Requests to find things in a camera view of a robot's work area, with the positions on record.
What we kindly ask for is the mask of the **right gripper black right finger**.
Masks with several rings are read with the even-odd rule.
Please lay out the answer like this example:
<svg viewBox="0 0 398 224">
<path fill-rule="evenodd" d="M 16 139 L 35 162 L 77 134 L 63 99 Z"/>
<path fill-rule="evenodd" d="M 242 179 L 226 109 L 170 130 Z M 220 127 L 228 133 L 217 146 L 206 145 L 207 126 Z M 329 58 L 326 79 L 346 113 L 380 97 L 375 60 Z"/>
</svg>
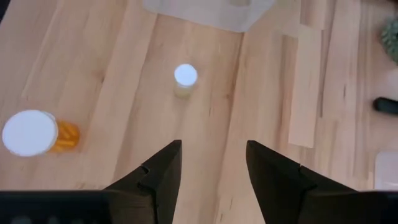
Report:
<svg viewBox="0 0 398 224">
<path fill-rule="evenodd" d="M 254 140 L 246 144 L 246 164 L 266 224 L 298 223 L 312 190 L 353 191 Z"/>
</svg>

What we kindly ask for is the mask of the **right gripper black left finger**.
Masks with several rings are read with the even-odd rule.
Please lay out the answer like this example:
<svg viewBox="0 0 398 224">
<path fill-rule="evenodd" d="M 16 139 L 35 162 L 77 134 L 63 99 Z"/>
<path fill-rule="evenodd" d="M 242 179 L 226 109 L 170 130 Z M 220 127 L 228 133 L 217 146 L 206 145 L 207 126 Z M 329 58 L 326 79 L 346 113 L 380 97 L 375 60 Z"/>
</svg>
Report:
<svg viewBox="0 0 398 224">
<path fill-rule="evenodd" d="M 106 188 L 112 223 L 172 224 L 182 173 L 182 142 L 174 140 Z"/>
</svg>

